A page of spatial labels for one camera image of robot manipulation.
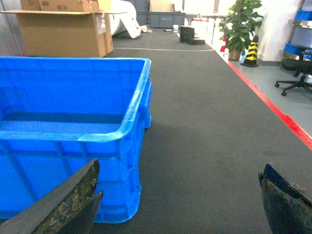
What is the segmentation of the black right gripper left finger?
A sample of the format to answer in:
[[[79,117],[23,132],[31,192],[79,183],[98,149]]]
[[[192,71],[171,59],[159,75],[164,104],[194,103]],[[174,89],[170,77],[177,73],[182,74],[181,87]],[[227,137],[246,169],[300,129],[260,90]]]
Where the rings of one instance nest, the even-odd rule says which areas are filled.
[[[93,159],[47,195],[5,221],[2,234],[88,234],[103,191],[96,193],[100,164]]]

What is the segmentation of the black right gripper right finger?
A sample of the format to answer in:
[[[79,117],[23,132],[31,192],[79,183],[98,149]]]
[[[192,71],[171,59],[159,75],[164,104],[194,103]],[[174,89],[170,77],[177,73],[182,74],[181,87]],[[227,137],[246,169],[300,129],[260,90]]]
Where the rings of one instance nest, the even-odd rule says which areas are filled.
[[[273,234],[310,234],[312,199],[270,164],[258,174],[266,219]]]

